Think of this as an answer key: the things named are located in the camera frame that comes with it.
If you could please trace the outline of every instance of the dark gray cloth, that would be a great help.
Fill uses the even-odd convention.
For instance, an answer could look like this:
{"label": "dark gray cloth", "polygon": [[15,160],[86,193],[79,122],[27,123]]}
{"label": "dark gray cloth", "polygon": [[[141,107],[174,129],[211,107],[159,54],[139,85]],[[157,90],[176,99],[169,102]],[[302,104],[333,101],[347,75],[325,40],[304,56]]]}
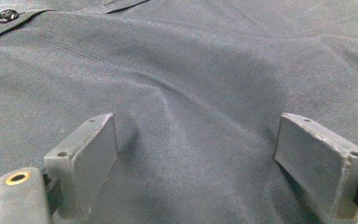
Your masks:
{"label": "dark gray cloth", "polygon": [[37,13],[0,24],[0,175],[112,112],[118,161],[88,223],[322,222],[275,141],[290,112],[358,145],[357,0],[8,8]]}

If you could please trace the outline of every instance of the black button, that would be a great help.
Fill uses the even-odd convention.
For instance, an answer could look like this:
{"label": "black button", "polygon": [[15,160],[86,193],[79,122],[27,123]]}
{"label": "black button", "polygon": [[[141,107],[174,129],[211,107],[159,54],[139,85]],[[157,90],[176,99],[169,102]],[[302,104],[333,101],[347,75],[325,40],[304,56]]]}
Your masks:
{"label": "black button", "polygon": [[0,13],[0,23],[8,23],[19,18],[19,13],[13,9],[8,9]]}

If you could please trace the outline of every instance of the metal block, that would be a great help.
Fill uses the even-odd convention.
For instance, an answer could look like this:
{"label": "metal block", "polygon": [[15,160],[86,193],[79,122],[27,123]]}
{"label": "metal block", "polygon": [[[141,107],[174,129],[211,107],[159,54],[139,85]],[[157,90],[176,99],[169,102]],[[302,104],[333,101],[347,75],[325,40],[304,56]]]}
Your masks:
{"label": "metal block", "polygon": [[283,114],[275,159],[318,204],[324,217],[354,218],[358,146],[311,119]]}
{"label": "metal block", "polygon": [[0,223],[51,223],[42,173],[32,167],[0,177]]}
{"label": "metal block", "polygon": [[45,156],[49,178],[59,179],[61,218],[90,214],[92,204],[117,159],[112,114],[89,119]]}

